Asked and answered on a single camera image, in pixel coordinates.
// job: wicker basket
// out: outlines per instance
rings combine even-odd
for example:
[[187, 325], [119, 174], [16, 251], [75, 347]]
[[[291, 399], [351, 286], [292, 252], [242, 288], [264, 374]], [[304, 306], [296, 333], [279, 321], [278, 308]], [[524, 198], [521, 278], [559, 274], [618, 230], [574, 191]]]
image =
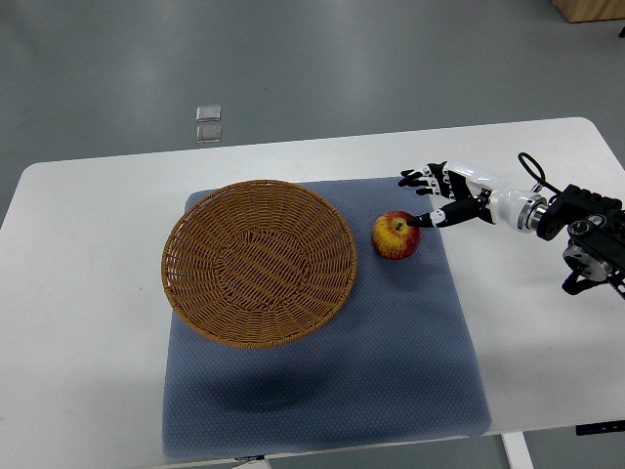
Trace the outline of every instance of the wicker basket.
[[207, 195], [178, 221], [162, 257], [174, 311], [216, 342], [266, 348], [326, 325], [347, 301], [356, 251], [326, 200], [281, 181]]

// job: robotic hand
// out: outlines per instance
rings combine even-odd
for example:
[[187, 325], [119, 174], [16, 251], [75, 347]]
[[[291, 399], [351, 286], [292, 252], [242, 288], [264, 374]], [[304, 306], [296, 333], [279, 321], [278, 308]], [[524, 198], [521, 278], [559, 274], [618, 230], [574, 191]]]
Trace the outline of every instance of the robotic hand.
[[[528, 167], [531, 161], [539, 175]], [[538, 162], [527, 153], [519, 161], [538, 184], [531, 191], [511, 188], [478, 168], [457, 161], [430, 163], [421, 170], [401, 172], [401, 187], [416, 187], [417, 194], [442, 195], [453, 200], [439, 210], [413, 217], [412, 227], [449, 227], [473, 218], [493, 225], [506, 223], [523, 233], [536, 231], [552, 240], [567, 226], [568, 248], [562, 254], [572, 273], [562, 284], [576, 295], [609, 283], [625, 299], [625, 210], [622, 202], [568, 185], [564, 191], [549, 184]], [[546, 187], [555, 195], [549, 202], [538, 192]]]
[[478, 168], [458, 161], [430, 163], [420, 171], [402, 171], [399, 186], [416, 187], [417, 194], [434, 194], [454, 200], [439, 210], [413, 217], [407, 221], [412, 227], [449, 227], [480, 218], [496, 225], [507, 223], [513, 229], [528, 233], [531, 214], [547, 200], [537, 192], [519, 191], [506, 182]]

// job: blue mat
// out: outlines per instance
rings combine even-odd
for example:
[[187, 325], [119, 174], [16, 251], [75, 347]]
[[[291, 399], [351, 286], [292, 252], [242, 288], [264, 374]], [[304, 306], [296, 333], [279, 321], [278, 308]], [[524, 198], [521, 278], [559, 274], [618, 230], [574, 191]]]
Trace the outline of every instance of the blue mat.
[[[239, 457], [483, 434], [490, 415], [438, 231], [424, 230], [401, 261], [371, 247], [381, 214], [429, 212], [429, 199], [401, 190], [396, 178], [304, 186], [352, 228], [351, 298], [320, 331], [262, 350], [214, 343], [174, 314], [165, 453]], [[187, 208], [207, 193], [193, 194]]]

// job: red apple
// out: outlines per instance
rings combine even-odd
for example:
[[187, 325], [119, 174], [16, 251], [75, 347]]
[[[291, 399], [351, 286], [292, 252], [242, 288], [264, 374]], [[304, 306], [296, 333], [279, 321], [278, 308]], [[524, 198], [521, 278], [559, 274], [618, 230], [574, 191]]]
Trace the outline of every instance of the red apple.
[[375, 252], [385, 259], [403, 259], [414, 252], [421, 241], [421, 230], [409, 227], [408, 212], [395, 210], [378, 218], [373, 226], [371, 242]]

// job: floor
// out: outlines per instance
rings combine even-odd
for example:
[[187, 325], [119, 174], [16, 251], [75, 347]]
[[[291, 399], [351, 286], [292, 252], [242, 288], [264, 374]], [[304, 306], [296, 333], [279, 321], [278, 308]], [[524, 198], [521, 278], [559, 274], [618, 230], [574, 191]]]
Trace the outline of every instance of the floor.
[[[549, 0], [0, 0], [0, 221], [28, 165], [198, 148], [209, 104], [208, 147], [583, 116], [623, 163], [624, 25], [568, 24]], [[622, 434], [525, 437], [537, 469], [625, 461]], [[273, 466], [508, 464], [487, 437]]]

